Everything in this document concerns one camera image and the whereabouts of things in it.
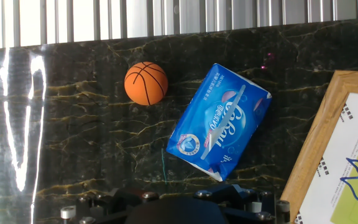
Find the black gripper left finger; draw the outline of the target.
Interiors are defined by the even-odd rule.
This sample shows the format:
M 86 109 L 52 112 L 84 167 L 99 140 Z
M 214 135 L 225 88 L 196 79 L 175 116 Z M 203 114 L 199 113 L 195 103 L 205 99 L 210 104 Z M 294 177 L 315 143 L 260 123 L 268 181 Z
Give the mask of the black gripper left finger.
M 158 200 L 159 194 L 142 189 L 120 188 L 108 193 L 86 193 L 74 205 L 60 209 L 63 224 L 124 223 L 131 210 L 147 202 Z

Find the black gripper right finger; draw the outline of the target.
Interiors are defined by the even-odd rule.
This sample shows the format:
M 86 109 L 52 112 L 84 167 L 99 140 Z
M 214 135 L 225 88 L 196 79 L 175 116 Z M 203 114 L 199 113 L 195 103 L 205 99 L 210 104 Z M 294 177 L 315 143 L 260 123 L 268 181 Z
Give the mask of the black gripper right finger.
M 222 184 L 199 190 L 193 197 L 216 204 L 229 223 L 291 223 L 290 203 L 273 192 Z

